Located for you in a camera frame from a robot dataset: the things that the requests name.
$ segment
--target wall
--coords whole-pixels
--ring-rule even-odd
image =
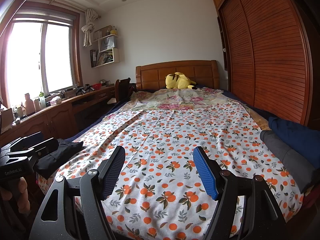
[[[120,63],[100,67],[111,83],[130,77],[135,67],[174,60],[218,62],[220,87],[226,89],[217,13],[212,0],[142,0],[114,9],[95,22],[118,29]]]

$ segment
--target hand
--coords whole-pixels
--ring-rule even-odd
[[[30,211],[30,202],[28,200],[27,182],[24,178],[20,178],[18,183],[18,189],[21,192],[20,198],[17,201],[19,212],[27,213]],[[2,187],[0,187],[0,193],[3,200],[10,200],[12,193]]]

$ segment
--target screw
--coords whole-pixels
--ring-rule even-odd
[[[61,181],[63,181],[63,176],[56,177],[56,182],[61,182]]]
[[[257,181],[263,181],[263,177],[261,175],[256,175],[256,180]]]
[[[90,170],[90,171],[88,171],[88,175],[89,176],[94,176],[94,175],[96,175],[97,174],[97,170]]]
[[[230,171],[228,171],[228,170],[222,170],[221,173],[222,173],[223,176],[229,176],[230,175]]]

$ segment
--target tied curtain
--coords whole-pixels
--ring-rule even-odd
[[[87,9],[85,12],[85,26],[81,28],[84,32],[83,46],[91,46],[91,37],[90,33],[94,30],[94,23],[92,22],[98,18],[98,13],[93,9]]]

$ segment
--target bedsheet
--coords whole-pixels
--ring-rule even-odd
[[[287,221],[299,211],[303,195],[241,104],[217,90],[158,92],[134,94],[76,139],[86,148],[49,180],[39,177],[41,189],[47,192],[55,176],[82,176],[121,145],[125,164],[112,195],[102,202],[112,230],[136,240],[202,239],[216,206],[192,158],[194,147],[202,146],[222,169],[248,178],[261,174]],[[80,198],[76,202],[81,206]],[[239,197],[231,236],[240,228],[242,210]]]

